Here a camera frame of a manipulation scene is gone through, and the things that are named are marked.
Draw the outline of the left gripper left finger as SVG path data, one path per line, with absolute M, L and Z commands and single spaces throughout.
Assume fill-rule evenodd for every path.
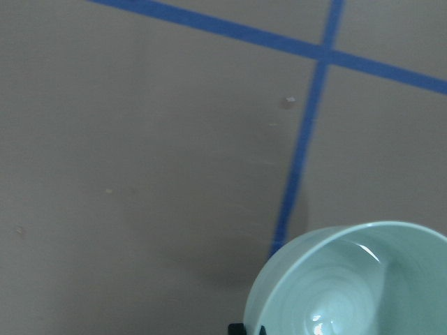
M 227 328 L 227 335 L 244 335 L 243 323 L 231 323 Z

